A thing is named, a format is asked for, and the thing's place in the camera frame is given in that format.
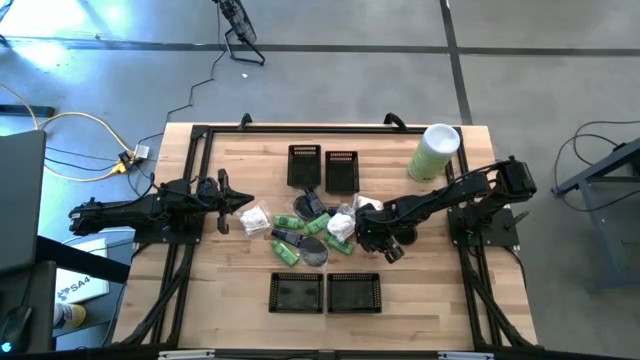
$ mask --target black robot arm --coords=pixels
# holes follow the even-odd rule
[[[91,198],[69,213],[69,230],[84,236],[104,228],[130,226],[136,230],[188,232],[198,215],[218,212],[218,230],[228,233],[226,215],[253,201],[252,195],[233,191],[224,169],[218,170],[218,182],[198,179],[197,191],[191,193],[187,180],[172,180],[158,186],[157,193],[134,201],[102,203]]]
[[[487,174],[491,171],[497,174],[489,181]],[[535,192],[527,164],[510,157],[464,174],[429,194],[387,201],[382,210],[372,205],[359,208],[356,210],[357,241],[366,251],[379,251],[393,263],[404,255],[400,245],[412,244],[417,237],[415,227],[432,213],[480,197],[480,202],[465,208],[463,219],[466,229],[476,231],[490,224],[493,214],[506,204],[526,201]]]

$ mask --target gray metal stand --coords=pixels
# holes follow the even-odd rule
[[[638,176],[606,176],[640,156],[640,138],[620,147],[609,156],[551,189],[556,197],[571,190],[580,190],[586,209],[594,209],[607,202],[602,192],[606,186],[624,188],[624,193],[640,189]],[[637,233],[634,231],[637,218],[638,198],[614,204],[607,208],[589,211],[589,217],[598,238],[600,251],[605,257],[608,274],[587,284],[587,290],[598,292],[627,285],[640,285],[640,271],[630,266],[631,253],[637,248]]]

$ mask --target white cloth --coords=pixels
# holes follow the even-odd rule
[[[327,223],[327,230],[343,243],[353,234],[355,226],[356,222],[351,216],[337,213]]]

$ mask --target plastic wrapper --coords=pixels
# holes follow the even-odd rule
[[[273,226],[271,223],[271,213],[264,201],[258,202],[256,206],[249,210],[236,213],[236,216],[240,218],[247,238]]]
[[[363,207],[364,205],[367,204],[371,204],[373,205],[374,208],[376,208],[376,210],[382,210],[384,208],[384,206],[382,205],[382,201],[380,200],[376,200],[376,199],[371,199],[365,196],[362,196],[360,194],[354,194],[353,195],[353,208],[354,209],[359,209],[361,207]]]
[[[355,210],[349,205],[342,205],[329,220],[327,231],[334,235],[340,243],[344,243],[353,235],[356,226]]]

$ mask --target yellow cable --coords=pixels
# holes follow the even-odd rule
[[[31,115],[31,118],[33,119],[33,125],[34,128],[36,130],[40,129],[41,127],[44,128],[45,125],[47,125],[48,123],[50,123],[53,120],[56,120],[60,117],[63,116],[70,116],[70,115],[76,115],[76,116],[84,116],[86,118],[89,118],[91,120],[94,120],[98,123],[100,123],[102,126],[104,126],[107,130],[109,130],[109,132],[111,133],[111,135],[113,135],[113,137],[116,139],[116,141],[118,141],[118,143],[120,144],[120,146],[122,146],[122,148],[125,149],[125,151],[129,152],[129,153],[133,153],[133,151],[131,151],[131,149],[129,149],[127,147],[127,145],[124,143],[124,141],[122,141],[122,139],[118,136],[118,134],[115,133],[115,131],[113,131],[113,129],[111,129],[111,127],[109,125],[107,125],[107,123],[105,123],[103,120],[90,115],[90,114],[86,114],[86,113],[81,113],[81,112],[66,112],[66,113],[60,113],[58,115],[55,115],[45,121],[43,121],[42,123],[38,124],[38,120],[36,120],[36,115],[33,112],[33,109],[31,109],[31,106],[29,106],[29,104],[27,103],[27,101],[20,95],[18,95],[18,93],[16,93],[15,91],[13,91],[13,89],[9,88],[8,86],[6,86],[3,83],[0,83],[0,86],[2,86],[3,88],[7,89],[10,93],[12,93],[13,95],[15,95],[16,98],[18,98],[18,100],[20,100],[20,102],[27,108],[27,110],[29,111],[29,114]],[[100,180],[104,180],[112,175],[115,174],[119,174],[121,172],[117,172],[114,171],[116,169],[116,167],[118,166],[119,163],[116,163],[116,165],[114,165],[114,168],[111,169],[110,172],[108,172],[107,174],[104,174],[102,176],[96,177],[96,178],[88,178],[88,179],[83,179],[83,178],[74,178],[71,176],[66,176],[66,175],[62,175],[58,172],[56,172],[55,170],[51,169],[49,166],[47,166],[47,164],[44,164],[44,168],[49,171],[52,175],[57,176],[61,179],[65,179],[65,180],[71,180],[71,181],[78,181],[78,182],[92,182],[92,181],[100,181]]]

